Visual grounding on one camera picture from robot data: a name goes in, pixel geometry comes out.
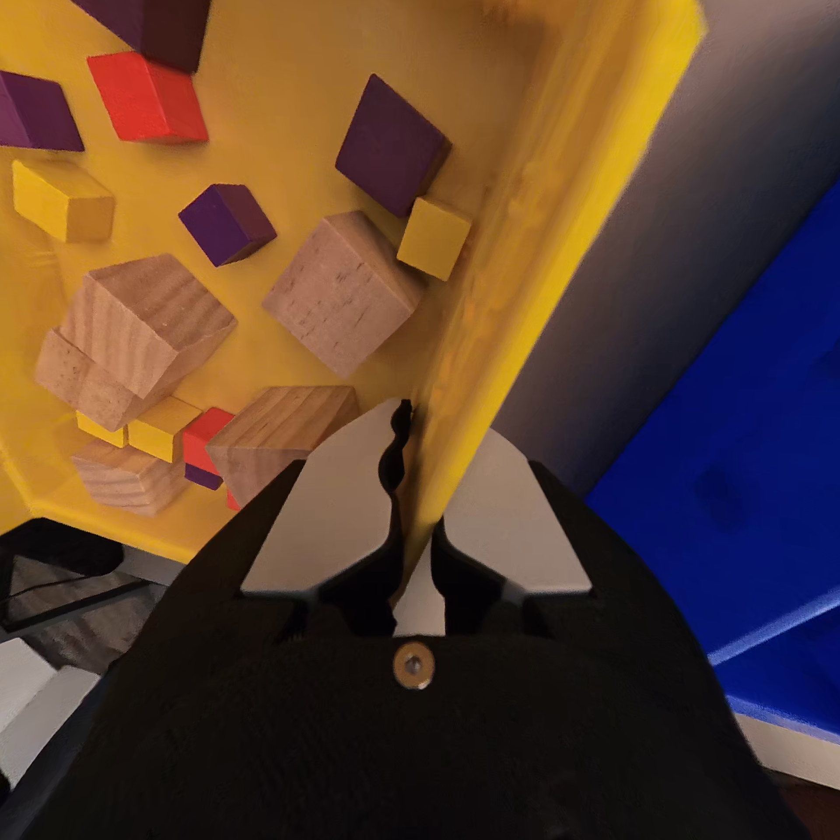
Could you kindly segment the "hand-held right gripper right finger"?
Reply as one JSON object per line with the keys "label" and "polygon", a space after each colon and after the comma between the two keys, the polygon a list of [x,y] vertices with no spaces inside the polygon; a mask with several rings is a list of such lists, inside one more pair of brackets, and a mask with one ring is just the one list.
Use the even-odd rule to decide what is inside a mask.
{"label": "hand-held right gripper right finger", "polygon": [[434,528],[430,572],[447,635],[476,634],[498,603],[586,597],[592,581],[525,455],[491,429]]}

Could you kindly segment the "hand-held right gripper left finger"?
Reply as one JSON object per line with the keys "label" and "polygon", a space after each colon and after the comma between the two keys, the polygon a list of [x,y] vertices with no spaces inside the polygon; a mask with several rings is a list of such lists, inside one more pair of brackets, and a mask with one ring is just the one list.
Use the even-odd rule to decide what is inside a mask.
{"label": "hand-held right gripper left finger", "polygon": [[357,635],[392,635],[403,578],[397,491],[413,405],[392,398],[312,451],[241,586],[244,596],[333,606]]}

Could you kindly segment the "blue plastic bin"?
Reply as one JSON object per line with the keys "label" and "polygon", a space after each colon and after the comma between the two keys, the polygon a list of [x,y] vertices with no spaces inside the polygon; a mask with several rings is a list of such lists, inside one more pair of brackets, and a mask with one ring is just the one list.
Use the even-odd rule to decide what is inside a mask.
{"label": "blue plastic bin", "polygon": [[837,182],[585,500],[734,711],[838,743]]}

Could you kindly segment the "pile of wooden cubes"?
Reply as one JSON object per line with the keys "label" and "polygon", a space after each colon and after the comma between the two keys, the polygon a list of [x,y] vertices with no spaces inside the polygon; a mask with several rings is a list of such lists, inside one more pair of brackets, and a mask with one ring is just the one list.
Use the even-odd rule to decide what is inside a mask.
{"label": "pile of wooden cubes", "polygon": [[[70,457],[92,440],[73,410],[35,382],[46,333],[92,269],[170,254],[238,325],[176,397],[236,413],[270,385],[340,378],[262,308],[322,217],[362,209],[394,243],[390,215],[334,162],[370,75],[397,90],[452,141],[432,194],[476,216],[506,143],[506,100],[543,46],[540,24],[498,28],[479,2],[211,2],[193,85],[205,143],[118,138],[88,57],[126,49],[72,2],[2,2],[2,69],[57,81],[84,154],[2,148],[2,467],[35,517],[94,529],[162,530],[183,510],[227,520],[224,493],[189,490],[150,520],[94,502]],[[112,235],[65,244],[14,210],[12,161],[67,160],[115,197]]]}

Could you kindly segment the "yellow plastic bin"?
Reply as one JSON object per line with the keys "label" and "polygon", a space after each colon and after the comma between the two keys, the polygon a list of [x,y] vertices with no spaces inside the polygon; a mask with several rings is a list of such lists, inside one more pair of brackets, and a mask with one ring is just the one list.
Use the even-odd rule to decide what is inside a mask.
{"label": "yellow plastic bin", "polygon": [[209,141],[120,141],[88,68],[123,43],[72,2],[2,2],[2,69],[58,82],[84,154],[2,148],[2,532],[51,518],[189,562],[234,513],[192,486],[146,518],[104,507],[90,437],[35,382],[91,269],[172,254],[238,321],[177,396],[243,408],[338,378],[262,307],[325,216],[403,222],[334,162],[375,74],[442,130],[430,188],[473,221],[452,278],[351,378],[364,411],[415,405],[407,557],[434,524],[631,179],[708,27],[699,2],[212,2],[194,78]]}

